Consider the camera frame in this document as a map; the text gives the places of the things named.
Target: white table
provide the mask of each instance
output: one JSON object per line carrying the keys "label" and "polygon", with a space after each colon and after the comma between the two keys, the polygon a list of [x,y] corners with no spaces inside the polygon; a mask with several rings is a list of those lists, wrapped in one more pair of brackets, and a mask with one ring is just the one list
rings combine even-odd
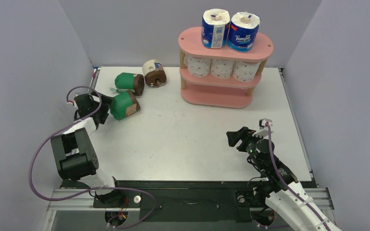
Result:
{"label": "white table", "polygon": [[[265,68],[252,103],[230,109],[185,102],[178,67],[165,67],[167,84],[145,86],[137,97],[141,110],[117,121],[112,115],[91,136],[100,168],[118,180],[242,181],[259,176],[247,153],[228,146],[226,132],[258,129],[261,118],[273,120],[272,135],[280,158],[301,181],[309,167],[277,68]],[[108,96],[121,72],[140,67],[102,67],[95,89]]]}

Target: paper towel roll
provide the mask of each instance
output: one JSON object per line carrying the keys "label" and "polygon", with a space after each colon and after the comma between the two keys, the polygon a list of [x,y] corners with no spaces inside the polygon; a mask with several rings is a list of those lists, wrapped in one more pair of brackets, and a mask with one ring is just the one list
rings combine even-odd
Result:
{"label": "paper towel roll", "polygon": [[240,82],[250,82],[254,79],[257,69],[259,69],[259,63],[251,64],[242,61],[236,61],[233,67],[233,77]]}
{"label": "paper towel roll", "polygon": [[211,75],[216,78],[230,78],[234,64],[235,61],[232,60],[212,59]]}
{"label": "paper towel roll", "polygon": [[211,59],[187,57],[188,72],[195,77],[205,77],[211,68]]}
{"label": "paper towel roll", "polygon": [[238,12],[233,15],[227,45],[238,52],[251,50],[257,32],[259,31],[260,18],[252,13]]}
{"label": "paper towel roll", "polygon": [[211,9],[203,13],[202,44],[207,48],[221,48],[226,44],[229,31],[229,12]]}

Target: white patterned tissue roll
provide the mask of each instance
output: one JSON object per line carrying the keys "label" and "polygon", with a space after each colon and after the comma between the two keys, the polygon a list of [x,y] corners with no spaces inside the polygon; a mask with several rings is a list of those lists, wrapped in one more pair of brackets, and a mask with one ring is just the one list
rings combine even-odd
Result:
{"label": "white patterned tissue roll", "polygon": [[254,79],[260,62],[256,64],[236,61],[233,67],[233,77],[240,82],[250,82]]}
{"label": "white patterned tissue roll", "polygon": [[212,59],[211,75],[216,78],[230,78],[234,64],[233,60]]}
{"label": "white patterned tissue roll", "polygon": [[199,78],[207,76],[211,69],[211,59],[207,58],[196,58],[187,55],[184,63],[188,66],[188,72]]}

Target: wooden post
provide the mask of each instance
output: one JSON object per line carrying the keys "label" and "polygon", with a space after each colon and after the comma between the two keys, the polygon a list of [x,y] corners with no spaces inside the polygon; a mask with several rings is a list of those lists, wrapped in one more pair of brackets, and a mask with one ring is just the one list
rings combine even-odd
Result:
{"label": "wooden post", "polygon": [[182,78],[182,76],[181,76],[181,89],[186,90],[186,81],[184,78]]}
{"label": "wooden post", "polygon": [[262,71],[264,69],[264,66],[266,65],[266,62],[267,62],[267,59],[262,61],[260,64],[259,64],[259,69],[257,69],[257,72],[256,72],[256,75],[257,76],[261,76],[262,75]]}
{"label": "wooden post", "polygon": [[248,96],[252,96],[253,95],[253,90],[254,90],[254,87],[252,87],[252,88],[249,88],[249,90],[248,90]]}
{"label": "wooden post", "polygon": [[185,69],[184,58],[185,58],[185,53],[180,49],[179,50],[179,63],[180,63],[181,69]]}

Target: shelf tier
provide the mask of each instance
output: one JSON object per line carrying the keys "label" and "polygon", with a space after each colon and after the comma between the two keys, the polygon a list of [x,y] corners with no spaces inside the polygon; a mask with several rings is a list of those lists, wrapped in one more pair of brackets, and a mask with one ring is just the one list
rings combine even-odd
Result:
{"label": "shelf tier", "polygon": [[195,77],[188,72],[187,68],[185,69],[179,68],[179,73],[181,74],[182,78],[184,78],[185,81],[187,81],[188,83],[239,89],[253,88],[259,83],[260,79],[262,78],[262,75],[256,75],[252,81],[245,83],[236,80],[235,78],[233,78],[233,76],[226,79],[216,78],[211,74],[202,78]]}
{"label": "shelf tier", "polygon": [[252,96],[247,89],[204,86],[187,83],[186,89],[181,90],[182,98],[188,103],[243,108],[250,104]]}
{"label": "shelf tier", "polygon": [[257,33],[253,47],[246,53],[231,50],[228,46],[219,49],[209,49],[203,46],[201,41],[202,27],[192,27],[183,31],[178,43],[181,50],[194,57],[213,59],[240,60],[249,63],[258,63],[266,60],[273,52],[273,43],[266,35]]}

